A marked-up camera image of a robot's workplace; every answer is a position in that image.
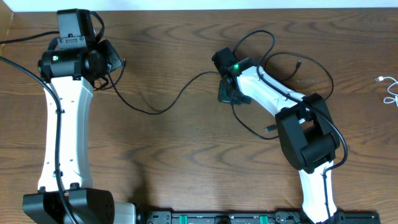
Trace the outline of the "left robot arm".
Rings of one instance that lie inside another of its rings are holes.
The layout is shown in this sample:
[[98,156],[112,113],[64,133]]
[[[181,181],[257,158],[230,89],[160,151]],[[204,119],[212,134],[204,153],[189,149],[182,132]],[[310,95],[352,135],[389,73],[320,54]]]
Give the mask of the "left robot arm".
[[45,85],[47,137],[37,193],[23,197],[36,223],[135,223],[136,207],[95,189],[88,161],[88,123],[95,81],[125,63],[86,9],[57,12],[60,35],[38,62]]

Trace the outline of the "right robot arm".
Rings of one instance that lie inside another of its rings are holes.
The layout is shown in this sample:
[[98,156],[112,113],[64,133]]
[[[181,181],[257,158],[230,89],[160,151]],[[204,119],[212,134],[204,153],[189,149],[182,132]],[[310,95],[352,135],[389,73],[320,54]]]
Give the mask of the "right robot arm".
[[345,141],[324,98],[305,96],[274,79],[253,59],[238,60],[229,48],[211,58],[220,73],[218,100],[231,106],[259,103],[275,118],[282,152],[300,175],[302,210],[311,223],[336,223],[329,174],[337,167],[336,150]]

